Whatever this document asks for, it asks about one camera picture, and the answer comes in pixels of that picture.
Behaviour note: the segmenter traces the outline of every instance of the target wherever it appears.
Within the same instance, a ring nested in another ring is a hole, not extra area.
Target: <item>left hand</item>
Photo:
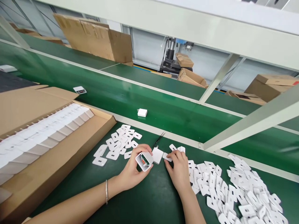
[[[122,190],[128,190],[139,184],[150,172],[153,168],[153,164],[146,172],[138,172],[137,170],[137,162],[135,160],[136,156],[141,152],[149,152],[151,155],[152,149],[147,144],[139,144],[136,148],[133,149],[131,157],[127,162],[123,171],[117,176],[119,181],[119,186]]]

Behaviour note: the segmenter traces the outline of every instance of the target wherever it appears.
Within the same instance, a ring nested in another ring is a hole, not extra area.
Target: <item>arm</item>
[[[127,162],[123,171],[108,180],[108,199],[122,191],[128,190],[139,184],[150,172],[138,172],[135,157],[140,152],[149,151],[151,148],[146,144],[138,145],[133,149],[131,158]],[[106,182],[88,189],[70,199],[42,212],[26,222],[26,224],[81,224],[84,223],[106,202]]]
[[[188,158],[184,152],[172,151],[167,157],[172,158],[173,168],[167,160],[164,160],[170,178],[181,198],[185,221],[187,224],[206,224],[200,210],[196,195],[194,194],[189,180]]]

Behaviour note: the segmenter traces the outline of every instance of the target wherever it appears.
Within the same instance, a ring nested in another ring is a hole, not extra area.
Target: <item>row of white chargers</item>
[[[89,108],[72,103],[2,140],[0,185],[56,146],[93,116]]]

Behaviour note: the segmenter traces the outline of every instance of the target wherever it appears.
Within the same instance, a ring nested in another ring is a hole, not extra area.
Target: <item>cardboard box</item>
[[[20,33],[24,33],[30,36],[40,36],[39,33],[32,31],[32,30],[27,30],[27,29],[16,29],[16,31],[20,32]]]
[[[186,54],[176,53],[175,56],[177,57],[177,62],[181,67],[188,67],[192,68],[194,63]]]
[[[38,39],[42,39],[42,40],[46,40],[52,43],[56,43],[56,44],[60,44],[60,45],[64,45],[62,40],[58,37],[46,37],[46,36],[34,36]]]
[[[18,29],[18,27],[14,23],[9,23],[15,30]]]
[[[77,93],[46,85],[0,94],[0,138],[72,102],[94,116],[1,187],[12,193],[0,204],[1,223],[22,223],[116,124],[113,116],[74,100]]]
[[[154,74],[157,74],[157,75],[161,75],[161,76],[164,76],[164,77],[167,77],[167,78],[171,78],[171,74],[161,73],[161,72],[151,72],[151,73],[154,73]]]
[[[118,63],[133,61],[130,35],[93,20],[59,14],[54,14],[54,18],[73,49]]]
[[[245,90],[245,93],[251,93],[259,96],[264,101],[269,102],[281,93],[289,90],[291,86],[278,86],[263,84],[259,80],[254,79],[252,83]]]
[[[182,68],[179,75],[178,80],[182,82],[186,82],[195,86],[199,86],[202,88],[207,88],[209,85],[206,83],[205,79],[194,72]]]
[[[259,98],[257,95],[254,94],[249,94],[249,93],[242,93],[242,92],[235,92],[232,90],[228,90],[225,95],[229,95],[232,97],[239,98],[241,100],[245,100],[251,103],[259,104],[259,105],[264,105],[266,102]]]
[[[125,65],[127,65],[127,66],[131,66],[131,67],[134,66],[134,63],[133,63],[133,62],[126,62],[126,63],[123,63],[123,64],[125,64]]]
[[[299,79],[289,75],[257,75],[256,79],[263,84],[279,85],[279,86],[295,86],[299,83]]]

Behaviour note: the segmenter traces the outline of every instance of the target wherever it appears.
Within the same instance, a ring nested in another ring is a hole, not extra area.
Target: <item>right hand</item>
[[[174,150],[167,155],[167,158],[171,158],[173,161],[172,168],[169,162],[164,160],[166,169],[179,195],[189,189],[192,190],[189,179],[188,157],[185,153]]]

